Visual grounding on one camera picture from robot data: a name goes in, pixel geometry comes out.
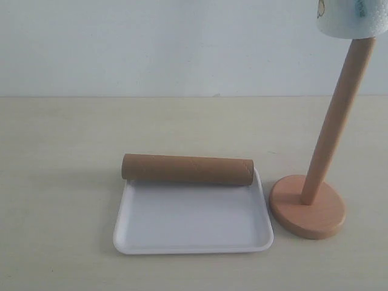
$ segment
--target paper towel tube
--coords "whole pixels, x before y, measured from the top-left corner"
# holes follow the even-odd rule
[[[319,0],[317,26],[335,38],[371,38],[388,30],[388,0]]]
[[[251,159],[203,158],[125,154],[123,179],[195,182],[226,185],[251,185]]]

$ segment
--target cardboard tube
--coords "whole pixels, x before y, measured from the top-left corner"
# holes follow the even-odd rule
[[[125,154],[121,176],[127,180],[251,185],[251,159]]]

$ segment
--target white wall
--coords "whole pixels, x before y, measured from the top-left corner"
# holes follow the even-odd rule
[[[315,0],[0,0],[0,96],[330,95]],[[361,88],[388,94],[388,33]]]

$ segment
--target light wood tabletop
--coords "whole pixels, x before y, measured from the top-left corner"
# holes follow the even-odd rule
[[[125,153],[250,158],[266,195],[305,174],[329,97],[0,98],[1,290],[386,290],[388,99],[357,97],[326,181],[347,207],[312,241],[271,217],[260,253],[125,256]]]

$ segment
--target paper towel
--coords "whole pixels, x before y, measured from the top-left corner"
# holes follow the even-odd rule
[[[335,38],[370,38],[388,30],[388,0],[319,0],[319,30]]]

